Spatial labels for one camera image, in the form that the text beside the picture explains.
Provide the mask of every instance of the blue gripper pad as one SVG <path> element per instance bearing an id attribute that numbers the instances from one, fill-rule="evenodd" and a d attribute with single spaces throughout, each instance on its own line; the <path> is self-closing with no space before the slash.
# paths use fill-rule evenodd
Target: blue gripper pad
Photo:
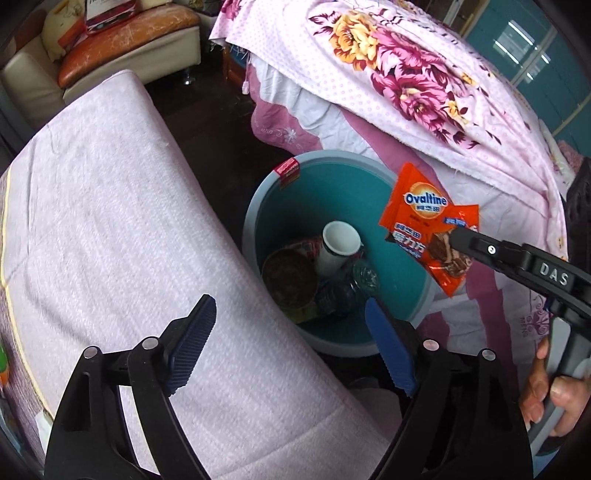
<path id="1" fill-rule="evenodd" d="M 365 323 L 394 385 L 412 397 L 417 389 L 413 358 L 375 299 L 369 299 L 365 304 Z"/>
<path id="2" fill-rule="evenodd" d="M 169 378 L 166 387 L 170 395 L 188 383 L 216 323 L 216 313 L 216 301 L 208 296 L 185 319 L 186 329 L 168 359 Z"/>

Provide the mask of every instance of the trash bin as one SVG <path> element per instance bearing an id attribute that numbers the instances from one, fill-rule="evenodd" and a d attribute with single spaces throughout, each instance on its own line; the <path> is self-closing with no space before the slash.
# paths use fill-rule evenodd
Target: trash bin
<path id="1" fill-rule="evenodd" d="M 282 188 L 273 171 L 251 200 L 242 235 L 242 253 L 251 268 L 260 276 L 270 253 L 287 242 L 320 235 L 325 224 L 342 220 L 359 232 L 380 278 L 380 298 L 390 313 L 417 327 L 433 302 L 436 283 L 415 259 L 386 242 L 386 230 L 378 225 L 396 175 L 375 160 L 338 150 L 295 159 L 300 163 L 297 180 Z M 322 353 L 343 357 L 378 353 L 361 313 L 297 327 Z"/>

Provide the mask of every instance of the yellow flower print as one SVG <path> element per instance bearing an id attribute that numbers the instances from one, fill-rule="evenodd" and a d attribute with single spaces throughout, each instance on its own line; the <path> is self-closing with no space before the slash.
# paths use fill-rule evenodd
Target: yellow flower print
<path id="1" fill-rule="evenodd" d="M 412 7 L 412 4 L 409 4 L 405 0 L 396 0 L 396 5 L 404 8 L 407 12 L 416 12 L 416 9 Z"/>
<path id="2" fill-rule="evenodd" d="M 469 123 L 468 119 L 466 119 L 460 113 L 460 108 L 457 106 L 457 102 L 455 100 L 448 100 L 446 106 L 447 111 L 449 112 L 449 116 L 451 116 L 453 119 L 459 120 L 464 125 L 467 125 Z"/>
<path id="3" fill-rule="evenodd" d="M 330 44 L 337 58 L 353 65 L 357 71 L 377 68 L 378 40 L 371 36 L 375 26 L 371 18 L 351 10 L 343 14 L 333 27 Z"/>
<path id="4" fill-rule="evenodd" d="M 472 85 L 473 87 L 476 86 L 476 81 L 467 73 L 462 73 L 462 80 L 464 81 L 464 83 L 467 83 L 468 85 Z"/>

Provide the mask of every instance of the pink blanket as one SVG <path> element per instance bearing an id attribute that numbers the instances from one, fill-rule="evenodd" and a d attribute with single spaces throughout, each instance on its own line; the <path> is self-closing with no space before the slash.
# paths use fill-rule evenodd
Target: pink blanket
<path id="1" fill-rule="evenodd" d="M 309 92 L 547 218 L 566 256 L 553 165 L 487 62 L 422 10 L 385 0 L 227 0 L 211 38 L 248 49 Z M 454 192 L 450 192 L 454 202 Z"/>

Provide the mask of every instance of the orange snack wrapper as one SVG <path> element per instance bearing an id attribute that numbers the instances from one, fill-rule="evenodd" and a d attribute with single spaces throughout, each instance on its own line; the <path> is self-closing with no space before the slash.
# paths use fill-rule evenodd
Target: orange snack wrapper
<path id="1" fill-rule="evenodd" d="M 454 205 L 413 164 L 402 167 L 379 220 L 387 241 L 398 244 L 427 269 L 452 296 L 466 278 L 472 259 L 451 248 L 454 228 L 478 231 L 478 205 Z"/>

